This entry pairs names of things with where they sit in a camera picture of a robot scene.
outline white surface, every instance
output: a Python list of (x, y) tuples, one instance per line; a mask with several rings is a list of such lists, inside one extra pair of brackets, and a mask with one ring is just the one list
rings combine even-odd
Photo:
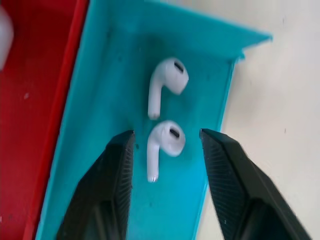
[[(320, 1), (178, 3), (273, 34), (272, 43), (246, 51), (237, 65), (222, 130), (241, 143), (310, 236), (320, 239)], [(223, 239), (210, 197), (197, 239)]]
[(4, 68), (14, 39), (14, 28), (7, 12), (0, 5), (0, 71)]

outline teal box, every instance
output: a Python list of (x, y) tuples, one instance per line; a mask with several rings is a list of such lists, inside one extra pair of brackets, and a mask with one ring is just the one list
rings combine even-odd
[[(136, 134), (127, 239), (195, 239), (208, 181), (199, 130), (220, 130), (236, 62), (269, 39), (165, 3), (91, 0), (36, 239), (56, 237), (78, 181), (126, 130)], [(184, 63), (189, 82), (179, 96), (162, 89), (160, 119), (151, 121), (150, 78), (168, 57)], [(160, 151), (158, 182), (149, 183), (147, 139), (164, 120), (181, 126), (186, 145), (179, 157)]]

